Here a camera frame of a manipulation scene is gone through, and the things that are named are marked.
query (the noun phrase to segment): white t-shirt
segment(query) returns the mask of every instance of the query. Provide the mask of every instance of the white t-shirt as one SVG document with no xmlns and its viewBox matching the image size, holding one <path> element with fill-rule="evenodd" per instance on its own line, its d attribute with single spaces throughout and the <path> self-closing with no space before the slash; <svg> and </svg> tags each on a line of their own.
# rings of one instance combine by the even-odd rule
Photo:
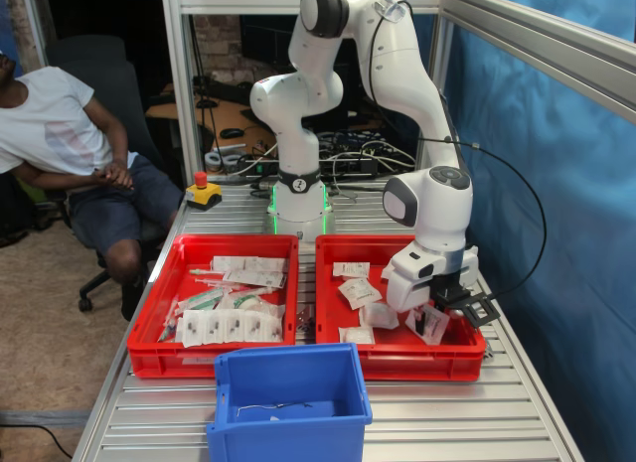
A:
<svg viewBox="0 0 636 462">
<path fill-rule="evenodd" d="M 59 68 L 42 68 L 17 80 L 27 100 L 0 108 L 0 173 L 23 162 L 44 172 L 87 176 L 112 161 L 103 132 L 83 108 L 93 89 Z M 137 153 L 128 153 L 128 167 Z"/>
</svg>

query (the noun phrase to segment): wooden desk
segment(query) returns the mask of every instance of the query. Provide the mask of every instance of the wooden desk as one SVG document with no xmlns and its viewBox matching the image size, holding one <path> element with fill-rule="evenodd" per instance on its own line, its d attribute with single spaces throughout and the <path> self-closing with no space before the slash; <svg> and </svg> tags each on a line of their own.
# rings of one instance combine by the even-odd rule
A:
<svg viewBox="0 0 636 462">
<path fill-rule="evenodd" d="M 172 90 L 172 84 L 168 84 L 164 88 L 164 92 L 170 92 Z M 212 126 L 212 119 L 210 118 L 210 112 L 207 109 L 199 109 L 197 108 L 197 103 L 201 100 L 200 96 L 195 96 L 195 113 L 197 115 L 197 122 L 200 126 L 204 125 L 211 133 L 214 133 L 214 128 Z M 259 140 L 265 144 L 267 149 L 273 146 L 276 143 L 276 138 L 270 132 L 263 129 L 262 127 L 257 126 L 257 124 L 245 116 L 240 114 L 241 111 L 249 109 L 249 106 L 243 106 L 242 104 L 238 104 L 236 102 L 225 101 L 222 99 L 213 98 L 219 106 L 212 108 L 212 113 L 215 116 L 215 123 L 217 125 L 217 139 L 219 140 L 219 145 L 221 147 L 230 146 L 232 144 L 243 144 L 246 146 L 244 150 L 246 152 L 251 152 L 253 146 Z M 179 114 L 177 112 L 177 104 L 174 102 L 170 102 L 168 104 L 159 104 L 157 106 L 152 106 L 146 111 L 146 117 L 155 117 L 160 119 L 174 119 L 176 121 L 179 120 Z M 221 131 L 228 128 L 238 128 L 245 129 L 245 135 L 243 137 L 236 137 L 234 139 L 223 139 L 221 137 Z"/>
</svg>

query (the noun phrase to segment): black chair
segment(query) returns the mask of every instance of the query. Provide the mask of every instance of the black chair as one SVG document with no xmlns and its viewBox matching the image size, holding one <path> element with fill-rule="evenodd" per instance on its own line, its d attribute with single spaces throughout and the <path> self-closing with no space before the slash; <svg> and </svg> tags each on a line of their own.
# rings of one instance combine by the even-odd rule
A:
<svg viewBox="0 0 636 462">
<path fill-rule="evenodd" d="M 58 40 L 47 46 L 52 67 L 78 60 L 126 60 L 123 40 L 108 35 L 80 35 Z"/>
<path fill-rule="evenodd" d="M 123 123 L 128 133 L 130 151 L 138 152 L 159 169 L 163 168 L 163 160 L 146 125 L 138 92 L 137 77 L 132 64 L 123 60 L 80 60 L 61 63 L 60 68 L 92 87 L 95 91 L 94 96 Z M 94 248 L 89 239 L 81 234 L 80 229 L 73 228 L 73 222 L 66 213 L 66 205 L 64 202 L 60 202 L 60 196 L 56 198 L 50 196 L 50 199 L 58 203 L 63 212 L 65 223 L 74 230 L 78 240 L 84 246 Z M 140 244 L 144 268 L 149 261 L 158 257 L 160 251 L 158 246 L 165 236 L 165 230 L 157 224 L 142 221 Z M 99 252 L 97 253 L 97 263 L 104 271 L 79 290 L 79 309 L 81 311 L 92 309 L 88 293 L 110 278 L 103 255 Z"/>
</svg>

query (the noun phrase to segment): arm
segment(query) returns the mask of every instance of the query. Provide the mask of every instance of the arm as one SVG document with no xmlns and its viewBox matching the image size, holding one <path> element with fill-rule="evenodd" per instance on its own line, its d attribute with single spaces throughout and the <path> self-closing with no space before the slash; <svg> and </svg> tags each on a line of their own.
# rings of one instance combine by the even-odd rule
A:
<svg viewBox="0 0 636 462">
<path fill-rule="evenodd" d="M 125 127 L 94 97 L 83 110 L 93 124 L 106 135 L 112 148 L 112 163 L 104 169 L 105 178 L 120 189 L 132 188 L 132 178 L 128 173 L 128 135 Z"/>
<path fill-rule="evenodd" d="M 103 171 L 95 171 L 89 176 L 55 174 L 53 172 L 43 172 L 26 162 L 12 169 L 11 174 L 31 187 L 42 189 L 43 191 L 67 191 L 79 187 L 108 184 L 108 181 L 103 176 Z"/>
</svg>

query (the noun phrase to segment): blue shorts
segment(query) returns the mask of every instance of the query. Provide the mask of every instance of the blue shorts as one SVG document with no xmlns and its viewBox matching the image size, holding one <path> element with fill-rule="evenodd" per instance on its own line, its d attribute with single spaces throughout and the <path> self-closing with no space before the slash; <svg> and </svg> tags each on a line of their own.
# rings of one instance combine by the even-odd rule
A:
<svg viewBox="0 0 636 462">
<path fill-rule="evenodd" d="M 71 221 L 79 241 L 102 255 L 120 240 L 141 240 L 141 220 L 162 226 L 166 232 L 170 218 L 179 209 L 180 191 L 148 159 L 138 155 L 129 169 L 131 191 L 99 187 L 71 194 Z"/>
</svg>

